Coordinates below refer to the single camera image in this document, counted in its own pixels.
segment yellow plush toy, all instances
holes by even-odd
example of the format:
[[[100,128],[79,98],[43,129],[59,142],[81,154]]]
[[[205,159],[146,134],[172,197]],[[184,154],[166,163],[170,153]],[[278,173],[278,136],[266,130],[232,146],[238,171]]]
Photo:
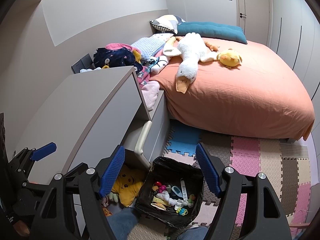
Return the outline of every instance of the yellow plush toy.
[[[217,59],[227,68],[232,68],[242,62],[242,58],[238,52],[233,49],[227,49],[218,54]]]
[[[128,207],[132,204],[134,198],[138,196],[144,177],[144,171],[130,170],[123,165],[111,191],[118,193],[120,202]]]

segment door frame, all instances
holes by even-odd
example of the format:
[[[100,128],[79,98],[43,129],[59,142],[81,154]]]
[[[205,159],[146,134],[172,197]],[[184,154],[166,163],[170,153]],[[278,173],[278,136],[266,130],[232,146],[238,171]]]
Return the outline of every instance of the door frame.
[[[239,0],[236,0],[236,7],[237,7],[237,26],[239,26]],[[269,30],[268,30],[268,39],[267,39],[267,46],[270,48],[271,46],[271,37],[273,33],[273,0],[269,0],[269,8],[270,8],[270,15],[269,15]]]

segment blue denim pants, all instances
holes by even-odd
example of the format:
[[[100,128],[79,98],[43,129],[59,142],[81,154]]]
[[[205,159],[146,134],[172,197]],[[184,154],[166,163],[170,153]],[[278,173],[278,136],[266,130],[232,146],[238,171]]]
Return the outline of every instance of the blue denim pants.
[[[107,217],[109,225],[117,240],[126,240],[131,229],[136,225],[140,214],[134,208],[124,208],[121,212]],[[206,227],[190,228],[179,235],[177,240],[203,240],[208,229]]]

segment silver bolt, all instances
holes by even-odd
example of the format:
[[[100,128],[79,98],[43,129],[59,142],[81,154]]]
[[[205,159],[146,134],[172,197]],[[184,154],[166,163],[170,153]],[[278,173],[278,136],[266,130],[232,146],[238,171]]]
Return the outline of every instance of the silver bolt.
[[[234,170],[233,168],[231,168],[231,167],[226,167],[226,168],[225,168],[225,171],[226,171],[227,173],[233,173],[235,170]]]
[[[59,180],[59,179],[61,179],[62,178],[62,175],[60,174],[60,173],[58,173],[58,174],[56,174],[55,176],[54,176],[54,179],[55,180]]]
[[[266,176],[264,173],[260,172],[260,173],[258,174],[258,177],[259,177],[260,179],[265,179],[267,176]]]
[[[95,169],[94,168],[89,168],[87,169],[87,174],[94,174],[95,173]]]

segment bed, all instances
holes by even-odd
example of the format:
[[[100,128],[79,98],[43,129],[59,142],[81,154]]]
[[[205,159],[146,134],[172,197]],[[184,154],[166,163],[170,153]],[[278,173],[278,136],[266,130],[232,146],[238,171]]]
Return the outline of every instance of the bed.
[[[299,78],[276,53],[251,41],[241,44],[203,39],[220,46],[219,51],[238,51],[243,62],[236,69],[228,69],[218,61],[199,62],[196,80],[182,94],[175,88],[182,59],[173,57],[150,80],[158,81],[165,90],[174,118],[186,125],[230,135],[308,138],[315,119],[312,102]]]

